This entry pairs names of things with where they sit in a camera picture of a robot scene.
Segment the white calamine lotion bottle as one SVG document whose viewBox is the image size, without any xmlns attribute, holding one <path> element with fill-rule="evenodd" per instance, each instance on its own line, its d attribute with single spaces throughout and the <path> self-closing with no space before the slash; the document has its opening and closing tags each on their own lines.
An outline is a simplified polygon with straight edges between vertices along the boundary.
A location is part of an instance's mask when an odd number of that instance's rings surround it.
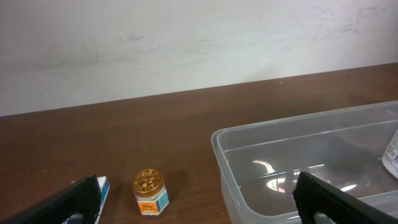
<svg viewBox="0 0 398 224">
<path fill-rule="evenodd" d="M 386 151 L 382 156 L 382 164 L 383 166 L 397 179 L 398 178 L 398 167 L 397 167 L 397 139 L 398 139 L 398 130 L 394 133 L 392 139 L 390 140 Z"/>
</svg>

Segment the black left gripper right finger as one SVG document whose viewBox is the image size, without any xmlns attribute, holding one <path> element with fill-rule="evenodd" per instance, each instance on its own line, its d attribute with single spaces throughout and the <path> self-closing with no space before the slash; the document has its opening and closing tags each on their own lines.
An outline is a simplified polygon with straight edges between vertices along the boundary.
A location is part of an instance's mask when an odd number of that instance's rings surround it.
<svg viewBox="0 0 398 224">
<path fill-rule="evenodd" d="M 301 172 L 292 192 L 301 222 L 397 224 L 394 218 L 337 189 L 308 172 Z"/>
</svg>

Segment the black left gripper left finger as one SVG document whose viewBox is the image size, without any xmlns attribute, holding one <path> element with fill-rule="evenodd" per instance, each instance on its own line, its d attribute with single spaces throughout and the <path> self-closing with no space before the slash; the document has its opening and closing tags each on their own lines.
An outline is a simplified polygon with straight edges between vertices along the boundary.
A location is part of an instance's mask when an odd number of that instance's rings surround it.
<svg viewBox="0 0 398 224">
<path fill-rule="evenodd" d="M 1 224 L 95 223 L 101 208 L 97 176 L 90 175 L 31 207 L 1 221 Z"/>
</svg>

